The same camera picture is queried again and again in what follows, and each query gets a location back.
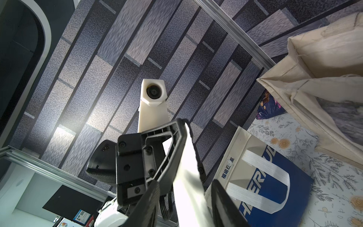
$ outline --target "black camera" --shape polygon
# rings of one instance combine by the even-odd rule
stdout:
[[[147,95],[152,99],[158,99],[161,97],[161,89],[157,85],[151,85],[146,89]]]

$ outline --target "floral fabric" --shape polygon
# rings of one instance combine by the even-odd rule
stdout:
[[[300,227],[363,227],[363,170],[315,152],[319,137],[288,113],[255,119],[247,131],[313,178]]]

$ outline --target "aluminum rail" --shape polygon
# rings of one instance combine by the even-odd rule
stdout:
[[[106,192],[91,183],[88,183],[16,148],[8,146],[0,149],[0,157],[4,157],[5,159],[20,166],[34,170],[40,175],[50,178],[99,201],[103,202],[107,196],[115,197],[115,195]]]
[[[276,63],[213,0],[194,0],[265,69]]]

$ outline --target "beige canvas bag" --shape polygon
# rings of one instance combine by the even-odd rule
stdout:
[[[319,135],[318,152],[363,169],[361,140],[348,138],[335,115],[321,105],[358,106],[353,114],[363,122],[363,13],[290,37],[287,47],[289,54],[257,81],[303,127]]]

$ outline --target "white robot part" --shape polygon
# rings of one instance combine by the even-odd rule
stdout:
[[[214,227],[212,214],[204,197],[203,184],[199,178],[198,163],[195,157],[190,128],[183,154],[173,181],[175,206],[180,227]]]
[[[105,203],[98,211],[99,215],[94,223],[94,227],[119,227],[128,219],[126,215],[117,211],[118,204],[116,198]]]
[[[163,80],[144,79],[141,84],[138,133],[169,122]]]

